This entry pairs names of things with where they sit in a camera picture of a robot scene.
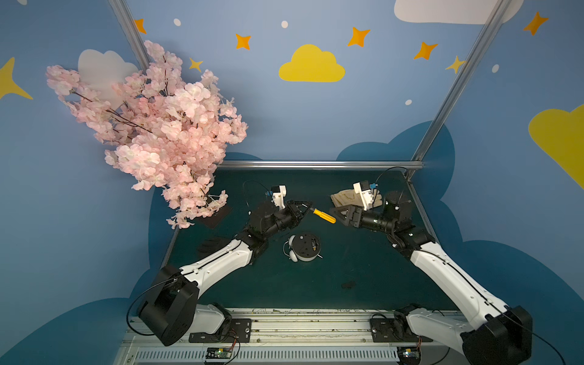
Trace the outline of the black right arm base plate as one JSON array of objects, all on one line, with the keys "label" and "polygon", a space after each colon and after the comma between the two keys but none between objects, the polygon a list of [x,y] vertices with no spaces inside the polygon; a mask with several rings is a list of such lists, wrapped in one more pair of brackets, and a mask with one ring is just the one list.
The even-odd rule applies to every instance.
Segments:
[{"label": "black right arm base plate", "polygon": [[388,318],[379,313],[370,318],[370,332],[376,343],[433,341],[427,337],[415,335],[404,319]]}]

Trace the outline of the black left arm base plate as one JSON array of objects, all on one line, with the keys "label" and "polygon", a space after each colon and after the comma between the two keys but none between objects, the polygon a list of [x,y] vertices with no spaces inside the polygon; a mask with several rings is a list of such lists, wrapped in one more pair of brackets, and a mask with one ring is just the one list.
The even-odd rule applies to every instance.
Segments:
[{"label": "black left arm base plate", "polygon": [[219,329],[212,334],[191,332],[189,343],[227,343],[234,339],[240,343],[249,343],[251,330],[251,319],[225,319]]}]

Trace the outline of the white round alarm clock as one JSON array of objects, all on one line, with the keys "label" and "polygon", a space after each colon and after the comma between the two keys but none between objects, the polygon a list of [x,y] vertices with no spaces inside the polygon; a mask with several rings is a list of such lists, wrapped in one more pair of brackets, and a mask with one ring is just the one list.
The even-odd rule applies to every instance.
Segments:
[{"label": "white round alarm clock", "polygon": [[311,262],[321,259],[322,243],[315,234],[295,234],[283,245],[283,254],[292,262]]}]

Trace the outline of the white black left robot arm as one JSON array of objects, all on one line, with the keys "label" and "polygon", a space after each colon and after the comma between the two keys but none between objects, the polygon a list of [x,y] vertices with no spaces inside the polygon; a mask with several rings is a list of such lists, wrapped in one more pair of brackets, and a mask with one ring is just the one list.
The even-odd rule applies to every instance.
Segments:
[{"label": "white black left robot arm", "polygon": [[179,269],[164,266],[139,296],[138,317],[163,345],[178,342],[196,321],[200,296],[231,272],[253,264],[271,237],[297,227],[312,211],[310,201],[290,201],[284,208],[260,205],[233,239],[206,240],[200,247],[205,258]]}]

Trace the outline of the yellow handled screwdriver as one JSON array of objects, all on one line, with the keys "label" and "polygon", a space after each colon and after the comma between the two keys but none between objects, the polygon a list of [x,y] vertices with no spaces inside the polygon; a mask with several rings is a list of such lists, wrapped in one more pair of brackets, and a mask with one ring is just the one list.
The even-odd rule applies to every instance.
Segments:
[{"label": "yellow handled screwdriver", "polygon": [[311,208],[310,211],[312,211],[313,214],[320,217],[322,220],[329,222],[330,224],[336,223],[336,218],[331,216],[330,214],[327,214],[327,213],[320,211],[316,208]]}]

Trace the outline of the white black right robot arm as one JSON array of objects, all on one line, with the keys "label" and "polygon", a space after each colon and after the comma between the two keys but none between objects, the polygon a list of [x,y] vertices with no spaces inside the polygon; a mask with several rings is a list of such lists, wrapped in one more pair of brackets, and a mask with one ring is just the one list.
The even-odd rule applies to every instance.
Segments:
[{"label": "white black right robot arm", "polygon": [[344,205],[329,213],[347,227],[386,235],[392,247],[421,269],[465,317],[456,320],[410,306],[401,322],[413,334],[432,339],[464,355],[470,364],[520,364],[532,356],[532,317],[522,307],[509,307],[458,266],[423,227],[414,225],[413,204],[397,192],[383,201],[383,211],[366,205]]}]

